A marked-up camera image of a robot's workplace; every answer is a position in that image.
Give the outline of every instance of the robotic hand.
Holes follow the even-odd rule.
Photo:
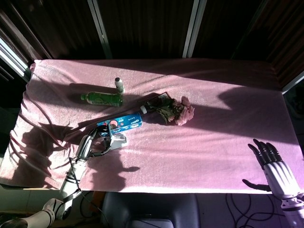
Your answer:
[[[265,144],[256,139],[253,141],[258,149],[251,144],[248,146],[261,165],[268,185],[253,184],[245,179],[243,182],[253,189],[271,191],[282,200],[281,208],[290,227],[304,228],[304,202],[297,198],[302,197],[303,193],[292,171],[272,144],[268,142]]]
[[[43,209],[28,218],[13,219],[3,223],[0,228],[47,228],[55,219],[63,220],[68,217],[73,199],[82,194],[78,183],[80,182],[90,157],[103,156],[109,152],[112,146],[111,126],[105,128],[108,131],[109,142],[102,152],[92,152],[91,144],[97,134],[97,129],[92,130],[88,135],[84,136],[79,144],[75,158],[69,158],[71,168],[66,175],[66,179],[60,189],[63,200],[50,199]]]

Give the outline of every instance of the corrugated metal wall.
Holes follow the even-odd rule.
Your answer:
[[[304,2],[269,0],[242,39],[261,1],[208,0],[193,57],[267,61],[283,87],[304,70]],[[182,56],[194,0],[97,2],[113,58]],[[86,0],[1,0],[0,36],[28,64],[105,58]]]

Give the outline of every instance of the robot finger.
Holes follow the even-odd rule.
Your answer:
[[[268,154],[271,162],[276,162],[276,156],[274,154],[274,152],[263,142],[260,142],[263,149],[265,149],[266,153]]]
[[[282,160],[279,152],[277,151],[276,147],[269,142],[267,142],[266,145],[268,146],[269,150],[272,151],[272,153],[275,155],[276,161],[282,162],[283,160]]]
[[[266,161],[265,161],[263,155],[261,154],[261,152],[255,146],[253,146],[251,144],[248,144],[248,147],[253,151],[258,163],[262,167],[262,170],[264,170],[264,165],[266,165]]]
[[[260,150],[263,158],[265,159],[266,164],[271,163],[271,159],[266,151],[266,148],[262,145],[262,142],[259,142],[256,139],[253,139],[254,143],[257,145],[258,149]]]

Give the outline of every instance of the pink cloth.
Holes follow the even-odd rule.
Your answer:
[[[211,59],[43,60],[32,69],[16,126],[0,168],[0,182],[60,188],[81,138],[97,122],[140,110],[151,93],[184,95],[195,108],[183,126],[157,114],[126,132],[129,145],[90,159],[84,190],[125,192],[243,192],[246,178],[265,184],[247,147],[271,142],[304,187],[303,156],[275,74],[264,62]],[[80,100],[90,91],[112,92],[124,82],[122,107]]]

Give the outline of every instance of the green bottle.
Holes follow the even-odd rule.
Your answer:
[[[121,106],[123,98],[120,94],[103,94],[99,92],[89,92],[81,95],[81,100],[92,105]]]

